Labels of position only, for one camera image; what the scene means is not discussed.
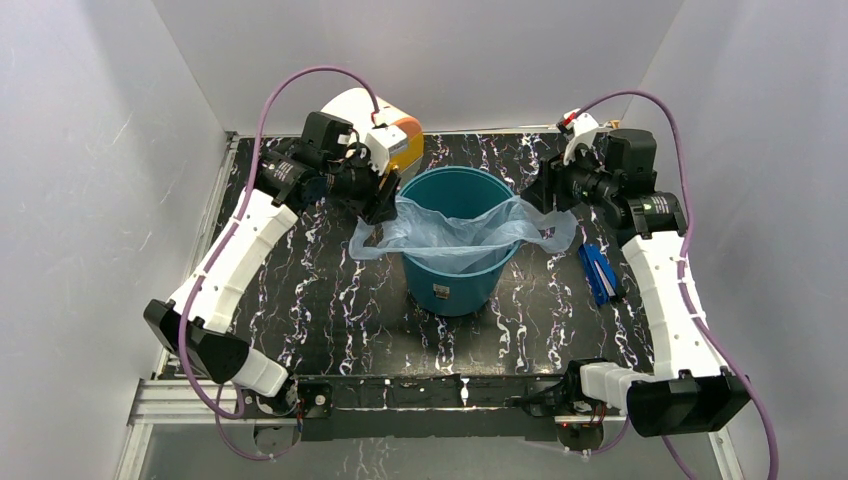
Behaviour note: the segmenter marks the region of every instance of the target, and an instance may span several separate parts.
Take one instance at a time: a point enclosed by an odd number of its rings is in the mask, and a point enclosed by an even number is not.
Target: trash can
[[[504,182],[483,170],[441,167],[413,178],[399,195],[446,217],[475,218],[514,194]],[[437,315],[455,317],[475,312],[492,295],[504,265],[520,246],[521,242],[515,242],[503,256],[496,256],[492,265],[477,264],[478,271],[462,274],[433,270],[404,254],[407,287],[421,307]]]

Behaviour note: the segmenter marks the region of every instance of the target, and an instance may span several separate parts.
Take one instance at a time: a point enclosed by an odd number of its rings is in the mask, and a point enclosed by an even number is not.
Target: gray floor
[[[614,425],[608,427],[613,429],[611,434],[615,433]],[[252,427],[226,428],[242,448],[255,445]],[[291,438],[290,431],[281,433],[282,438]],[[706,434],[678,436],[674,444],[699,479],[721,478]],[[141,478],[494,480],[685,476],[659,438],[641,438],[632,430],[615,449],[588,461],[563,453],[555,444],[531,444],[521,438],[388,437],[303,443],[274,463],[259,463],[229,452],[214,426],[159,425],[154,430]]]

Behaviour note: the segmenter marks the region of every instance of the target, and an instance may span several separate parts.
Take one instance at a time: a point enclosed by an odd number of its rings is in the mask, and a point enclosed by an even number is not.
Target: plastic bag
[[[404,197],[395,203],[397,219],[383,222],[383,239],[377,246],[365,246],[375,227],[359,220],[348,248],[351,258],[374,260],[397,252],[438,272],[473,273],[503,260],[518,241],[535,243],[547,253],[562,252],[571,245],[577,227],[571,212],[543,215],[518,196],[473,219],[448,218]],[[553,235],[545,238],[539,231],[549,228]]]

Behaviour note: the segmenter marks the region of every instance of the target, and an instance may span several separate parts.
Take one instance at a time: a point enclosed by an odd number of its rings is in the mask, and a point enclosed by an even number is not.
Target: marble surface
[[[517,192],[538,161],[563,146],[547,133],[430,135],[421,169],[480,168]],[[216,234],[245,184],[252,148],[252,139],[238,143]],[[233,331],[302,375],[525,375],[560,372],[570,359],[597,356],[651,371],[650,332],[629,267],[599,212],[573,212],[579,226],[568,251],[549,255],[522,246],[484,309],[444,318],[409,297],[399,256],[350,259],[356,219],[323,202],[304,213],[259,269]],[[595,306],[576,253],[581,242],[599,245],[622,274],[623,302]]]

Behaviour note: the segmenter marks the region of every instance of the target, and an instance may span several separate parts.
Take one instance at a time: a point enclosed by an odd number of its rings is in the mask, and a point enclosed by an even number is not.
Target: gray wall
[[[223,131],[147,1],[3,3],[0,476],[114,475]]]
[[[321,63],[355,70],[429,131],[553,123],[638,85],[681,2],[154,0],[218,120],[240,133],[255,133],[282,79]],[[300,132],[353,85],[330,74],[293,84],[266,130]]]
[[[848,447],[848,4],[686,2],[642,88],[668,101],[688,152],[707,319],[777,424],[781,478],[844,478]],[[634,101],[627,125],[665,121]],[[749,407],[731,423],[747,478],[764,478]]]

